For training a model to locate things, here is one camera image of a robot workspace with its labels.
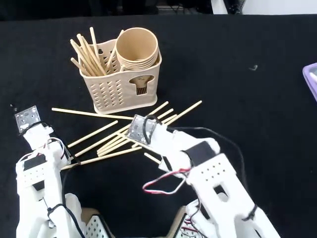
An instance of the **white robotic arm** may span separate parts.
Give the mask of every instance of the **white robotic arm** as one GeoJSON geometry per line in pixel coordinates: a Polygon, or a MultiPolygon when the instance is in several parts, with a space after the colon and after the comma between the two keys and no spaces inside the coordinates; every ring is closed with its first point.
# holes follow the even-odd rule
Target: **white robotic arm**
{"type": "Polygon", "coordinates": [[[127,137],[166,157],[159,168],[189,170],[193,187],[209,218],[189,204],[188,214],[208,238],[279,238],[277,231],[252,201],[236,171],[212,138],[196,139],[184,132],[169,132],[165,125],[136,115],[127,137]]]}

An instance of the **bamboo chopstick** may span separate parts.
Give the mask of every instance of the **bamboo chopstick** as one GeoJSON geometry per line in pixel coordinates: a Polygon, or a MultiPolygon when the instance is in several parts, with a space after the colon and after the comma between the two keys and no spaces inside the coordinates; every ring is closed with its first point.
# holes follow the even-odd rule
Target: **bamboo chopstick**
{"type": "Polygon", "coordinates": [[[190,106],[188,109],[184,110],[183,112],[181,112],[178,116],[176,116],[175,118],[173,118],[172,120],[170,120],[169,122],[166,123],[166,125],[170,125],[172,124],[174,121],[176,121],[177,119],[179,119],[180,117],[184,116],[186,113],[190,112],[192,109],[196,108],[199,104],[201,104],[203,101],[200,100],[197,103],[193,104],[192,106],[190,106]]]}
{"type": "Polygon", "coordinates": [[[148,153],[144,153],[144,155],[146,157],[148,157],[150,160],[153,160],[155,163],[160,164],[160,160],[158,160],[157,158],[155,158],[154,156],[148,154],[148,153]]]}
{"type": "Polygon", "coordinates": [[[74,65],[76,65],[83,72],[83,74],[85,74],[86,76],[91,76],[91,74],[88,73],[87,70],[85,70],[85,68],[81,66],[80,63],[77,62],[77,60],[75,60],[73,57],[70,58],[70,61],[72,61],[74,65]]]}
{"type": "Polygon", "coordinates": [[[114,119],[125,119],[125,120],[132,120],[133,119],[131,117],[125,117],[125,116],[88,113],[88,112],[81,112],[81,111],[62,109],[62,108],[52,108],[52,111],[61,112],[61,113],[70,113],[70,114],[79,114],[79,115],[85,115],[85,116],[100,117],[100,118],[114,118],[114,119]]]}
{"type": "Polygon", "coordinates": [[[98,66],[99,70],[102,72],[103,75],[106,75],[106,72],[104,70],[104,68],[102,67],[102,65],[100,64],[100,60],[97,59],[97,57],[95,56],[95,54],[93,53],[93,51],[91,50],[88,42],[85,40],[84,37],[82,37],[83,43],[86,46],[88,53],[92,56],[93,60],[95,61],[96,65],[98,66]]]}
{"type": "Polygon", "coordinates": [[[86,153],[87,151],[90,151],[91,149],[95,148],[96,146],[104,143],[105,141],[109,140],[110,138],[113,138],[116,133],[120,133],[120,132],[123,132],[124,130],[128,129],[130,125],[127,125],[123,128],[121,128],[120,130],[117,130],[116,132],[110,134],[109,136],[106,136],[104,139],[100,140],[100,141],[97,141],[96,143],[92,144],[91,146],[88,146],[86,149],[83,149],[82,151],[78,152],[77,154],[75,154],[76,157],[86,153]]]}
{"type": "Polygon", "coordinates": [[[113,121],[112,123],[109,123],[109,124],[107,124],[107,125],[101,127],[100,129],[95,130],[94,132],[92,132],[92,133],[90,133],[90,134],[88,134],[88,135],[86,135],[86,136],[84,136],[84,137],[82,137],[82,138],[80,138],[80,139],[74,141],[73,143],[69,144],[68,147],[71,148],[71,147],[73,147],[74,145],[77,145],[77,144],[79,144],[80,142],[82,142],[82,141],[84,141],[84,140],[87,140],[88,138],[90,138],[90,137],[92,137],[92,136],[94,136],[94,135],[96,135],[96,134],[98,134],[98,133],[100,133],[100,132],[102,132],[102,131],[108,129],[109,127],[111,127],[111,126],[113,126],[113,125],[115,125],[115,124],[117,124],[117,123],[118,123],[118,121],[115,120],[115,121],[113,121]]]}
{"type": "Polygon", "coordinates": [[[95,32],[94,32],[94,28],[90,27],[90,35],[91,35],[91,39],[93,41],[93,46],[94,46],[94,51],[95,51],[95,55],[96,57],[99,59],[99,52],[98,52],[98,48],[97,48],[97,42],[96,42],[96,37],[95,37],[95,32]]]}
{"type": "Polygon", "coordinates": [[[76,53],[78,54],[78,57],[83,61],[83,63],[87,67],[89,73],[92,76],[99,76],[99,73],[95,69],[95,67],[93,65],[91,65],[91,63],[88,63],[88,61],[87,61],[88,59],[86,59],[87,56],[85,57],[85,53],[82,51],[82,49],[79,47],[79,45],[77,45],[76,42],[74,42],[73,39],[70,40],[70,43],[73,46],[73,48],[76,51],[76,53]]]}
{"type": "MultiPolygon", "coordinates": [[[[85,161],[82,161],[80,163],[80,165],[86,165],[86,164],[90,164],[92,162],[104,160],[104,159],[115,157],[115,156],[118,156],[118,155],[127,154],[127,153],[130,153],[130,152],[139,150],[139,149],[141,149],[141,147],[136,147],[136,148],[132,148],[132,149],[128,149],[128,150],[122,150],[122,151],[119,151],[119,152],[116,152],[116,153],[112,153],[112,154],[108,154],[108,155],[105,155],[105,156],[102,156],[102,157],[97,157],[97,158],[93,158],[93,159],[90,159],[90,160],[85,160],[85,161]]],[[[61,168],[61,170],[70,169],[70,168],[74,167],[75,165],[77,165],[77,163],[72,164],[72,165],[67,165],[67,166],[61,168]]]]}

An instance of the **black tablecloth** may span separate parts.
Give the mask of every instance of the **black tablecloth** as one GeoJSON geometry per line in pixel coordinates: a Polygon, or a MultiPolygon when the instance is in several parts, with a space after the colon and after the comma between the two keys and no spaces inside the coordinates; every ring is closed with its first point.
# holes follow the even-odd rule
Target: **black tablecloth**
{"type": "MultiPolygon", "coordinates": [[[[205,126],[238,143],[244,153],[250,195],[282,237],[315,237],[317,103],[302,68],[316,62],[317,16],[127,16],[0,23],[0,204],[2,237],[14,237],[19,220],[15,163],[30,149],[18,136],[13,108],[37,105],[70,143],[110,119],[52,112],[51,107],[93,112],[92,100],[69,43],[95,28],[98,41],[121,29],[155,32],[162,54],[158,103],[180,112],[203,103],[177,126],[205,126]],[[257,70],[250,68],[257,65],[257,70]]],[[[152,108],[121,115],[145,115],[152,108]]],[[[73,147],[78,152],[112,131],[73,147]]],[[[239,171],[238,153],[217,138],[239,171]]],[[[95,157],[91,151],[80,157],[95,157]]],[[[143,152],[74,169],[66,191],[83,207],[98,209],[116,236],[165,235],[178,208],[195,199],[188,186],[171,196],[142,192],[162,171],[143,152]]],[[[172,189],[171,178],[161,188],[172,189]]]]}

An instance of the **paper cup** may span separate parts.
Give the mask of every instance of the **paper cup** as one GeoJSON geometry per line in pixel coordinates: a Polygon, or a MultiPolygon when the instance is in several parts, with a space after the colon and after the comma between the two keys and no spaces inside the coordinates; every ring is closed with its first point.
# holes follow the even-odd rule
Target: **paper cup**
{"type": "Polygon", "coordinates": [[[117,58],[121,64],[134,65],[150,63],[156,60],[159,45],[156,36],[145,28],[130,28],[125,30],[117,39],[117,58]]]}

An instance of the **beige plastic caddy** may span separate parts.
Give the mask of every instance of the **beige plastic caddy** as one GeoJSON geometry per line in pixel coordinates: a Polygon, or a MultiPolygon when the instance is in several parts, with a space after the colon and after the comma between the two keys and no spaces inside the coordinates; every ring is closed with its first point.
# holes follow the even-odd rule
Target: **beige plastic caddy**
{"type": "Polygon", "coordinates": [[[105,76],[86,76],[81,70],[95,111],[111,114],[152,106],[157,102],[159,67],[162,62],[156,36],[144,28],[130,28],[117,39],[97,44],[105,76]]]}

